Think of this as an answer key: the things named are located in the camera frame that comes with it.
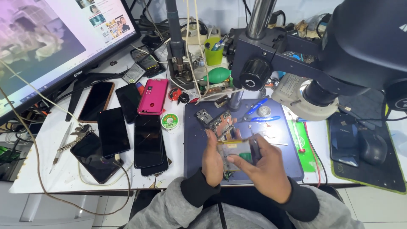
monitor screen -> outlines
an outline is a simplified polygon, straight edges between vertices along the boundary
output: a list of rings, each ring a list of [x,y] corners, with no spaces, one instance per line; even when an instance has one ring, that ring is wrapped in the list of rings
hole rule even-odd
[[[124,4],[124,0],[0,1],[0,59],[37,90],[49,92],[56,84],[73,80],[90,62],[141,36]],[[1,62],[0,86],[17,108],[39,101],[33,101],[37,93]],[[10,112],[0,94],[0,120]]]

gray hoodie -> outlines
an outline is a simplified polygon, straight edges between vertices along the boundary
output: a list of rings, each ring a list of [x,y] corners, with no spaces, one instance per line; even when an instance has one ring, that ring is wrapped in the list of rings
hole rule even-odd
[[[324,191],[307,185],[298,185],[290,178],[292,192],[285,204],[274,204],[285,210],[297,229],[363,229],[363,223],[353,220],[349,209]],[[260,213],[225,203],[202,211],[203,203],[220,186],[212,188],[198,171],[186,179],[176,178],[166,191],[160,192],[151,204],[138,212],[125,229],[276,229]]]

phone back cover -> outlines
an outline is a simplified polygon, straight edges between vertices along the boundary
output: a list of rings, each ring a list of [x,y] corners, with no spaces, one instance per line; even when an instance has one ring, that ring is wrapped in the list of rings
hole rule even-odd
[[[167,94],[167,79],[149,79],[144,87],[137,112],[139,114],[160,115]]]

person's right hand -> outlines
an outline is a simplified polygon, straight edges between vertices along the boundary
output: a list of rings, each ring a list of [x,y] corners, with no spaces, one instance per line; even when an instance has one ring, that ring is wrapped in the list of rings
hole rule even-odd
[[[237,155],[229,155],[227,160],[246,173],[261,194],[280,204],[286,203],[291,194],[291,184],[285,174],[281,150],[259,134],[254,137],[262,155],[256,166]]]

green pen holder cup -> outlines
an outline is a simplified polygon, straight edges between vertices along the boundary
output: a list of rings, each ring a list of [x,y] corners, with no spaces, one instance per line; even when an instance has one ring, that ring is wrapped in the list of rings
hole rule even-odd
[[[205,48],[206,65],[208,65],[208,66],[218,65],[218,64],[222,63],[223,47],[216,51],[211,51],[212,47],[219,40],[220,40],[220,38],[218,38],[218,37],[211,37],[211,38],[207,39],[203,44],[203,45],[205,45],[206,43],[210,44],[210,48]]]

